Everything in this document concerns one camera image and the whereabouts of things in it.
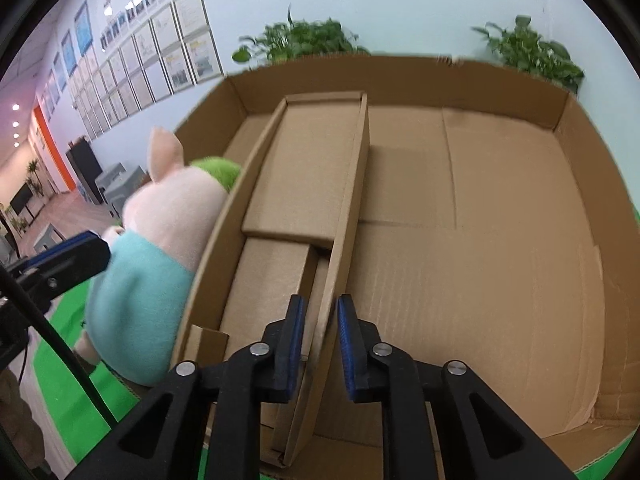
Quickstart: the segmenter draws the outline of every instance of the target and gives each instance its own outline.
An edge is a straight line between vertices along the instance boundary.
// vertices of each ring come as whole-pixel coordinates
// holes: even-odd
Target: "teal shirt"
[[[169,370],[194,273],[137,233],[111,248],[92,280],[85,329],[102,360],[124,378],[158,384]]]

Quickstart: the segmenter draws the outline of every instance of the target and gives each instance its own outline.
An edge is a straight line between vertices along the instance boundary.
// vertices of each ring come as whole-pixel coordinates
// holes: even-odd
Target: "television screen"
[[[33,191],[27,184],[22,184],[22,187],[15,194],[15,196],[11,199],[11,208],[15,211],[17,215],[24,209],[24,206],[27,205],[27,202],[33,196]]]

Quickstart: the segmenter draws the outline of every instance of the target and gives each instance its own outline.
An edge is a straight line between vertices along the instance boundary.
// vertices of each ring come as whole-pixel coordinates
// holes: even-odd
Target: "ceiling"
[[[0,166],[13,153],[16,140],[26,142],[42,59],[65,3],[66,0],[59,0],[47,13],[0,80]],[[12,110],[14,104],[20,105],[17,112]],[[14,121],[20,126],[14,128]],[[18,139],[14,139],[15,133],[20,135]]]

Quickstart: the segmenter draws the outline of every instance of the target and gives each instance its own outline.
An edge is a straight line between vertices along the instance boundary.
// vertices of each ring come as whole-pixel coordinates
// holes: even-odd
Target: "plush toy ear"
[[[160,182],[169,173],[184,168],[184,152],[178,138],[154,126],[149,141],[148,168],[151,180]]]

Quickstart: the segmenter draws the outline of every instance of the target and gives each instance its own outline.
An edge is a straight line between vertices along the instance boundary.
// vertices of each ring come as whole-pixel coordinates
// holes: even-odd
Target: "large cardboard box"
[[[243,172],[174,362],[218,362],[310,298],[295,398],[262,410],[265,472],[382,478],[380,408],[342,384],[343,292],[415,359],[467,362],[574,470],[638,424],[638,231],[564,90],[474,61],[305,59],[224,80],[177,135]]]

